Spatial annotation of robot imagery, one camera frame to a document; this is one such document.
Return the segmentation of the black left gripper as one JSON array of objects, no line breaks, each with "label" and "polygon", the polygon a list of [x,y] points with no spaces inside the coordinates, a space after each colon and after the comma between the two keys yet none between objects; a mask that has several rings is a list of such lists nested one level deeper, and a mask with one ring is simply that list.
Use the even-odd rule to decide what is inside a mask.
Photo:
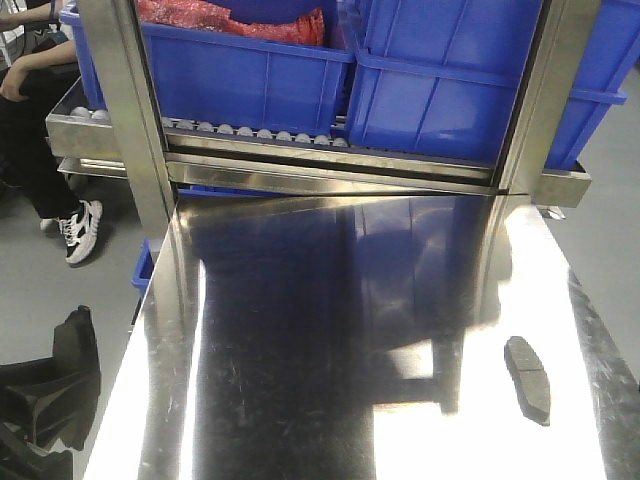
[{"label": "black left gripper", "polygon": [[70,451],[48,451],[70,423],[57,400],[63,394],[54,359],[44,358],[1,367],[1,478],[72,479]]}]

